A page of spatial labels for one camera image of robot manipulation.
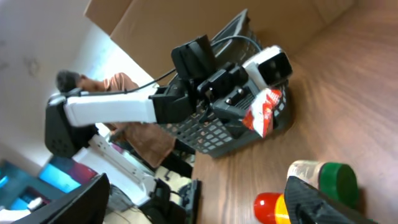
brown shirt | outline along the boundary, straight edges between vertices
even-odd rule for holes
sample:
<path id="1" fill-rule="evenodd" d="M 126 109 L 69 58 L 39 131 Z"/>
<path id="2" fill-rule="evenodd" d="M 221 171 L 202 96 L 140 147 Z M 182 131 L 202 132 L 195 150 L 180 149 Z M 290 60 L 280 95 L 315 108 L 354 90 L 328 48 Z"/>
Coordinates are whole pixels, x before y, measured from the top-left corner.
<path id="1" fill-rule="evenodd" d="M 125 73 L 117 73 L 109 80 L 104 80 L 104 85 L 107 91 L 123 91 L 138 88 L 138 85 Z M 174 148 L 175 138 L 157 124 L 130 122 L 106 125 L 112 131 L 125 128 L 123 138 L 152 167 L 160 166 L 160 163 Z"/>

computer monitor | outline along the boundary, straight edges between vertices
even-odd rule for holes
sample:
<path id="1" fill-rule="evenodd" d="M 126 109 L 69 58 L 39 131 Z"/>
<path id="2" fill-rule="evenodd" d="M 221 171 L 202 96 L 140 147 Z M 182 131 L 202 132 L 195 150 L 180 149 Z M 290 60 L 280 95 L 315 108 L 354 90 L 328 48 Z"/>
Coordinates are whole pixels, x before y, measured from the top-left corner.
<path id="1" fill-rule="evenodd" d="M 108 177 L 106 174 L 99 175 L 91 182 L 14 223 L 102 224 L 109 190 Z"/>

desk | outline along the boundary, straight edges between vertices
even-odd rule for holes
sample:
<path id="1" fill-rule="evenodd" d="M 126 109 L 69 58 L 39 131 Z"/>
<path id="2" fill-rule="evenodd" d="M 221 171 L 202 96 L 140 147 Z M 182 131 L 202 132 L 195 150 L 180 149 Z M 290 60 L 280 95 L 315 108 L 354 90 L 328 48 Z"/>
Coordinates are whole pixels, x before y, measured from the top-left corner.
<path id="1" fill-rule="evenodd" d="M 220 159 L 197 155 L 198 223 L 257 223 L 256 195 L 283 192 L 298 159 L 350 164 L 363 188 L 362 210 L 396 223 L 398 14 L 371 8 L 352 9 L 290 58 L 295 123 L 286 133 Z"/>

red snack bag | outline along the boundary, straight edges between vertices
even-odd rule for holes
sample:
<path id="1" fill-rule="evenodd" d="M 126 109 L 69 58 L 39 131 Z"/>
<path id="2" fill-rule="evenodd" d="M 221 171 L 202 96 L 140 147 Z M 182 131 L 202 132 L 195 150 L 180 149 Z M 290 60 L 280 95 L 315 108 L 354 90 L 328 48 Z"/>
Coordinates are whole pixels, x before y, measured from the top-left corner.
<path id="1" fill-rule="evenodd" d="M 273 109 L 281 96 L 282 92 L 279 90 L 268 88 L 262 90 L 248 109 L 242 120 L 243 124 L 264 138 L 267 132 L 272 130 Z"/>

red cap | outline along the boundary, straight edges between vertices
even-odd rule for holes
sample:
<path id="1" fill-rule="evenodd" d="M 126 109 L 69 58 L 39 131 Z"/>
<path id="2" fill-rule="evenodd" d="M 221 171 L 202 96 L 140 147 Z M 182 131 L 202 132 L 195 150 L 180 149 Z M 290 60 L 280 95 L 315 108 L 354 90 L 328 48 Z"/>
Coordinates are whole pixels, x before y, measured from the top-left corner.
<path id="1" fill-rule="evenodd" d="M 281 193 L 262 193 L 254 201 L 254 215 L 261 223 L 276 223 L 275 205 Z"/>

